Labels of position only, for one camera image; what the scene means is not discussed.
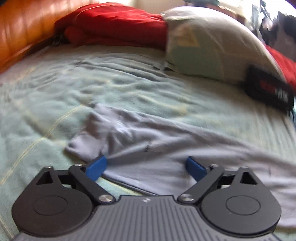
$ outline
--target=wall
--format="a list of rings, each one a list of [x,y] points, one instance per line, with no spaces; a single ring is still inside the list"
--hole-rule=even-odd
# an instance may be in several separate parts
[[[136,0],[100,0],[100,3],[117,2],[131,7],[137,7]]]
[[[137,8],[150,13],[162,13],[178,6],[184,6],[183,0],[137,0]]]

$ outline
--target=screw head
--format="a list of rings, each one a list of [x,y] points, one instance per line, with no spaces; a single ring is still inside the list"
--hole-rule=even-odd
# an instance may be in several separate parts
[[[180,196],[181,200],[184,201],[184,202],[191,202],[194,200],[194,198],[192,197],[191,194],[188,194],[188,193],[184,193]]]
[[[111,202],[111,201],[113,201],[113,197],[111,195],[104,194],[104,195],[99,196],[99,200],[101,202]]]
[[[147,197],[147,198],[142,199],[142,201],[145,202],[145,203],[148,203],[148,202],[151,201],[151,199]]]

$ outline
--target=light blue sheet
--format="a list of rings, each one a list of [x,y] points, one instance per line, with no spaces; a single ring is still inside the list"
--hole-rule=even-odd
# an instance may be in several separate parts
[[[154,69],[163,57],[145,48],[60,46],[0,77],[0,240],[18,233],[11,206],[44,165],[67,169],[80,162],[63,149],[94,103],[214,130],[295,162],[288,117],[237,86]],[[130,192],[100,182],[112,193]]]

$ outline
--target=red blanket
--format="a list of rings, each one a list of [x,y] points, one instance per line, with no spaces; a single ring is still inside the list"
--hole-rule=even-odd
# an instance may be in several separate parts
[[[284,76],[286,77],[287,83],[292,86],[294,93],[296,93],[296,63],[275,49],[267,45],[265,47],[280,66]]]
[[[162,16],[119,3],[90,4],[55,23],[75,46],[85,44],[155,47],[164,50],[167,27]]]

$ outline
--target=orange leather headboard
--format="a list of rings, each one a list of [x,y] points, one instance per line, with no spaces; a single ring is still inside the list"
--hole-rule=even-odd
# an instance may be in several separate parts
[[[7,0],[0,7],[0,73],[53,36],[56,20],[98,0]]]

